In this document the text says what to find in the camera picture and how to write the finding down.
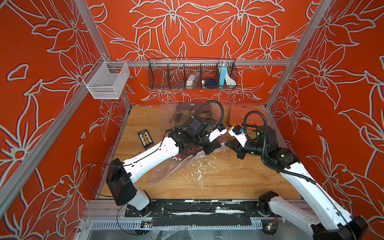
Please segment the clear plastic vacuum bag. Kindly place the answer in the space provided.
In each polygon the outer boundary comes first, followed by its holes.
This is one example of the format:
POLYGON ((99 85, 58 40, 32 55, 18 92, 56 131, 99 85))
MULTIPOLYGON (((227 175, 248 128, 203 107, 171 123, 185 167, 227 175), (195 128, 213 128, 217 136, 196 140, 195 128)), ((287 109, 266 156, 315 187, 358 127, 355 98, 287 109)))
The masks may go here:
MULTIPOLYGON (((222 120, 222 125, 228 125, 229 109, 225 106, 220 107, 216 103, 210 103, 206 106, 204 103, 179 103, 161 106, 160 110, 159 120, 163 130, 172 130, 192 120, 195 116, 213 120, 216 123, 222 120)), ((192 145, 188 149, 182 149, 179 154, 170 157, 152 170, 150 184, 164 183, 184 168, 189 167, 193 161, 207 157, 203 147, 192 145)))

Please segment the red black plaid shirt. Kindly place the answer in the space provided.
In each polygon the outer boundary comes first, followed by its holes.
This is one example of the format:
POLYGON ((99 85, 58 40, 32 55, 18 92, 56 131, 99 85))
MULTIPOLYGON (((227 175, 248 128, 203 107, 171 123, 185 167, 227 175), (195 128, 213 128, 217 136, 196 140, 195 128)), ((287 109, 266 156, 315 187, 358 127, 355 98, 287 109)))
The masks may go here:
POLYGON ((173 161, 177 162, 190 162, 196 159, 204 158, 207 155, 205 154, 204 150, 202 148, 192 148, 189 150, 185 150, 182 153, 171 157, 173 161))

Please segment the yellow green plaid shirt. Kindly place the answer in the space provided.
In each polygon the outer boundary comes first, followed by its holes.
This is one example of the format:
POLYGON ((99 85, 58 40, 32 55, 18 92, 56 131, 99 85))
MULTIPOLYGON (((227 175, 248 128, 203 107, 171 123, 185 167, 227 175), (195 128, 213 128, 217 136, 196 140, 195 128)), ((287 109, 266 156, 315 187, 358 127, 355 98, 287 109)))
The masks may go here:
POLYGON ((172 117, 172 128, 176 128, 192 120, 194 114, 195 112, 188 110, 176 111, 172 117))

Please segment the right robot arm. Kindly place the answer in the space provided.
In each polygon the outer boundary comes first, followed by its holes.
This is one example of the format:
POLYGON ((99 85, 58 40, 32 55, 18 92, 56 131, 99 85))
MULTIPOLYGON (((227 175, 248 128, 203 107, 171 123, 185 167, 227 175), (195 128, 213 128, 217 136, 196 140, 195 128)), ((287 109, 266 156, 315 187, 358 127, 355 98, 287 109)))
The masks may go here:
POLYGON ((284 177, 306 201, 312 212, 287 202, 277 193, 268 191, 259 196, 256 207, 264 217, 280 216, 307 233, 314 240, 360 240, 368 229, 367 221, 341 207, 312 178, 299 158, 289 149, 279 146, 276 131, 267 124, 259 111, 248 112, 242 125, 230 128, 234 137, 225 145, 237 154, 261 157, 263 164, 284 177))

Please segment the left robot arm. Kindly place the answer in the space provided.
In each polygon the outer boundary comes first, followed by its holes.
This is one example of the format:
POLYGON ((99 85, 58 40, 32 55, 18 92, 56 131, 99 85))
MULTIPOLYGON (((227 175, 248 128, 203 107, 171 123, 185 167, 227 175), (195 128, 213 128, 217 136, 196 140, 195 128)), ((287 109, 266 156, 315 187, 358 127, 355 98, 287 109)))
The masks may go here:
POLYGON ((224 113, 224 107, 219 101, 207 101, 187 122, 165 130, 164 139, 157 145, 123 162, 115 159, 106 164, 106 183, 116 205, 128 205, 147 215, 153 202, 145 191, 136 188, 135 183, 149 170, 182 152, 201 148, 206 155, 210 155, 220 148, 218 137, 227 133, 223 125, 224 113), (218 121, 200 115, 210 104, 216 104, 220 108, 218 121))

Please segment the orange plastic tool case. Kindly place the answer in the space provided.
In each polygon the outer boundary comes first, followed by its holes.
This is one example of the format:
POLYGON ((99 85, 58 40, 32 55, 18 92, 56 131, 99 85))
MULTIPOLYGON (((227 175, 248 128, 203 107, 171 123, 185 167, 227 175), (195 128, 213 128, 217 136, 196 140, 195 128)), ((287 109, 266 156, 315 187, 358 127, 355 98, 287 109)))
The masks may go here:
MULTIPOLYGON (((266 111, 262 110, 261 108, 231 106, 230 107, 230 113, 229 113, 229 119, 228 119, 228 125, 229 126, 242 125, 245 115, 248 112, 254 111, 254 110, 261 112, 265 117, 267 117, 266 111)), ((264 122, 262 120, 262 117, 260 117, 257 114, 252 114, 247 118, 247 125, 261 126, 261 125, 263 125, 263 123, 264 122)))

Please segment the dark blue round object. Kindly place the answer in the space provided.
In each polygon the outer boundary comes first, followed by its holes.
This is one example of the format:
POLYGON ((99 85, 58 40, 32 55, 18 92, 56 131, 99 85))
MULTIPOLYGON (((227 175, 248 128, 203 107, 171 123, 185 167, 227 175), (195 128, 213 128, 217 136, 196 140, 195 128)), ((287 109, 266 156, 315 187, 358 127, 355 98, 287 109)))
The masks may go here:
POLYGON ((208 78, 205 81, 205 88, 210 89, 210 90, 216 89, 217 88, 217 81, 213 78, 208 78))

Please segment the small picture card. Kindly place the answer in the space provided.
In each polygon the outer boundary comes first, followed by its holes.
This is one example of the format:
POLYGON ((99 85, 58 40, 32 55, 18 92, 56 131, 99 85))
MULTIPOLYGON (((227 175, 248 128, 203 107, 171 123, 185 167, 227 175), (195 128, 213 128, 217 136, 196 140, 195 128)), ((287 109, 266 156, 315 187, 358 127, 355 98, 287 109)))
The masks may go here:
POLYGON ((138 132, 143 147, 147 150, 154 145, 154 142, 147 129, 138 132))

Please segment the grey packet in basket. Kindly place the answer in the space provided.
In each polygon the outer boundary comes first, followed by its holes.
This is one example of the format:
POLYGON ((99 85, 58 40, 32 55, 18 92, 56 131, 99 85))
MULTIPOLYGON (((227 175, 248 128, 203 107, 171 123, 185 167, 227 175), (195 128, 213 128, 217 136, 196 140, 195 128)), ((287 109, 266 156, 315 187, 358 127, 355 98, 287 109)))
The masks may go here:
POLYGON ((192 73, 188 79, 187 79, 187 82, 186 82, 186 89, 187 90, 192 90, 194 89, 198 82, 199 82, 199 78, 200 78, 200 74, 199 73, 192 73))

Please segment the light blue box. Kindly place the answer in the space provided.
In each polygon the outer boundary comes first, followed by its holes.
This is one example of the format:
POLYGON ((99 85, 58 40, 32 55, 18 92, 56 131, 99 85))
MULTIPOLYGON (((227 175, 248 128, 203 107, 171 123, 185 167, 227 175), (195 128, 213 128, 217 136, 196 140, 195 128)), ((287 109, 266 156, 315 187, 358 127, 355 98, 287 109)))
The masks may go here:
POLYGON ((219 64, 220 78, 219 78, 219 89, 222 89, 225 85, 227 66, 224 63, 219 64))

